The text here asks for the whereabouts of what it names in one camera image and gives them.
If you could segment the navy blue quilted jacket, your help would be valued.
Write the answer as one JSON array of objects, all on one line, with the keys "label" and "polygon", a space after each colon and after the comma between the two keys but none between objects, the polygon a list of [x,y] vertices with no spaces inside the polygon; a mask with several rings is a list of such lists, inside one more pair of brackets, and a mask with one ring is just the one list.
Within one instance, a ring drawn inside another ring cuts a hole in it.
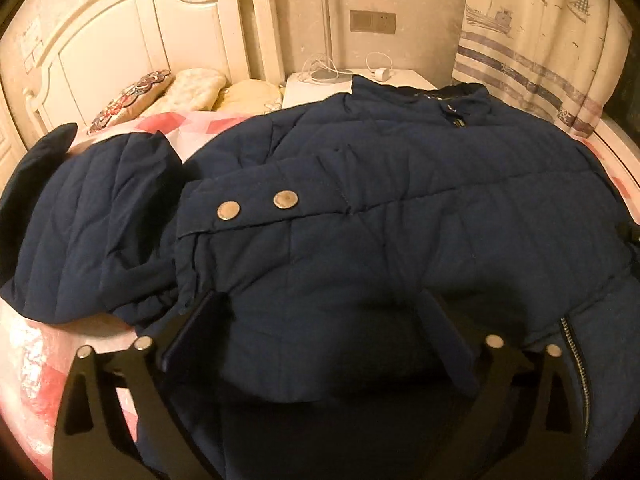
[{"label": "navy blue quilted jacket", "polygon": [[639,461],[639,228],[584,144],[491,96],[363,77],[181,159],[163,133],[44,136],[1,196],[1,296],[140,335],[212,290],[164,395],[219,479],[428,479],[466,402],[419,318],[556,344],[587,475]]}]

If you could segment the red white checkered bedsheet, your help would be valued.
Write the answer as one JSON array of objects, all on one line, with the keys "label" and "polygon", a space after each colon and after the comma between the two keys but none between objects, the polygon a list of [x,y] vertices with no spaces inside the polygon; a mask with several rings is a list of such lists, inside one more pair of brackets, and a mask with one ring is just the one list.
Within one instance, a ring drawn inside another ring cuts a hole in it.
[{"label": "red white checkered bedsheet", "polygon": [[[226,112],[162,113],[124,122],[98,133],[79,130],[70,151],[130,132],[157,131],[167,136],[181,159],[243,120],[247,114]],[[603,118],[596,132],[582,141],[600,159],[634,218],[639,217],[639,148],[612,119]],[[52,477],[54,426],[70,364],[78,347],[99,352],[127,348],[134,332],[109,316],[61,326],[47,326],[1,305],[1,419],[18,448],[44,478]]]}]

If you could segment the patterned colourful pillow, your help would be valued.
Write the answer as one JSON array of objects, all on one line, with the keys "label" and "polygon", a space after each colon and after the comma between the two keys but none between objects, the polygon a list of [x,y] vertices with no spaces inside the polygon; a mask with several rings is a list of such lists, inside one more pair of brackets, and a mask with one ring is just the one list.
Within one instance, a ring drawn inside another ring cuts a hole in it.
[{"label": "patterned colourful pillow", "polygon": [[174,79],[175,75],[170,70],[153,70],[123,88],[93,118],[88,133],[97,133],[137,118],[167,90]]}]

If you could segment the cream floral pillow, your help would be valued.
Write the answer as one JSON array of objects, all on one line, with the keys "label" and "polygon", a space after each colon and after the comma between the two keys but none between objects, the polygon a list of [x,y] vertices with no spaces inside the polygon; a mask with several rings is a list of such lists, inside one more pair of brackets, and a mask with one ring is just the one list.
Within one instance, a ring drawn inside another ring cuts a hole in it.
[{"label": "cream floral pillow", "polygon": [[141,117],[167,112],[211,110],[219,93],[227,85],[227,77],[219,70],[187,68],[176,73],[167,90]]}]

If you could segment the yellow pillow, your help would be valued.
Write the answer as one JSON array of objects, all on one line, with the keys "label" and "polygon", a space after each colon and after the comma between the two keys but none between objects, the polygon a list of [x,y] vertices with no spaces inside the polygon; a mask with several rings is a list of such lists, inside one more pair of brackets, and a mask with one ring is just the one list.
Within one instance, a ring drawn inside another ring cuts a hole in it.
[{"label": "yellow pillow", "polygon": [[282,92],[275,84],[247,79],[223,88],[213,106],[214,112],[265,115],[282,106]]}]

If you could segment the nautical print striped curtain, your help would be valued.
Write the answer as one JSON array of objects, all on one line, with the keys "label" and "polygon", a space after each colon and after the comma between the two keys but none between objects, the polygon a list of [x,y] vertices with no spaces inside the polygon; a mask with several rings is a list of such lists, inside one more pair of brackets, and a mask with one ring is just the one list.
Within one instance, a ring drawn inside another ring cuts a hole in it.
[{"label": "nautical print striped curtain", "polygon": [[615,0],[465,0],[452,78],[586,138],[620,81],[631,36]]}]

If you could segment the white lamp with pole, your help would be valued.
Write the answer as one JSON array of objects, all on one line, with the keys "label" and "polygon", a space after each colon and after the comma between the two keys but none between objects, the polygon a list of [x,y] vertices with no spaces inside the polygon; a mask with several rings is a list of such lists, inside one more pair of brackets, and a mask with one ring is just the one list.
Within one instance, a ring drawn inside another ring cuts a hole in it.
[{"label": "white lamp with pole", "polygon": [[323,53],[312,63],[311,80],[319,84],[328,84],[340,78],[340,71],[333,61],[333,44],[329,0],[320,0]]}]

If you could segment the white bedside table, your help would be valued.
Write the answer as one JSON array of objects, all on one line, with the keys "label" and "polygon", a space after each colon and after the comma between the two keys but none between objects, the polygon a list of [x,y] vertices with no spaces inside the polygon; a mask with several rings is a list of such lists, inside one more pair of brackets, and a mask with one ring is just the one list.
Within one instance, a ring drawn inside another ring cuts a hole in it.
[{"label": "white bedside table", "polygon": [[366,68],[349,68],[346,73],[340,74],[340,78],[328,84],[313,82],[308,73],[294,73],[286,81],[282,107],[290,108],[323,101],[335,93],[350,93],[352,92],[352,77],[355,75],[370,79],[377,84],[387,84],[388,86],[412,87],[422,90],[435,89],[434,84],[431,84],[414,70],[398,70],[398,68],[394,68],[392,76],[386,82],[375,81]]}]

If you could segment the white wooden headboard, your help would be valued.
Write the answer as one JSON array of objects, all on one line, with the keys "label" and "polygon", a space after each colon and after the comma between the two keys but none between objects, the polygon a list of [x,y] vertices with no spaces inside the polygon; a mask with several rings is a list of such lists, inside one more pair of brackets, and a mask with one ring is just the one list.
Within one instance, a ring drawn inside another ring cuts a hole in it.
[{"label": "white wooden headboard", "polygon": [[[276,0],[252,0],[262,78],[285,80]],[[25,89],[36,133],[89,125],[116,94],[152,70],[214,68],[252,76],[241,0],[87,0],[38,47],[38,90]]]}]

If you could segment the grey wall socket panel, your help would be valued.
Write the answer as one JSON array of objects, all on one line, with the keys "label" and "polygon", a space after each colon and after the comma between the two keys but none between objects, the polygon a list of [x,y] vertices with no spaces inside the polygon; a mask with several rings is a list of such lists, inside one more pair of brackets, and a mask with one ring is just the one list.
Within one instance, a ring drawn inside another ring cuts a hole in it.
[{"label": "grey wall socket panel", "polygon": [[395,35],[396,14],[387,12],[350,10],[349,30],[371,34]]}]

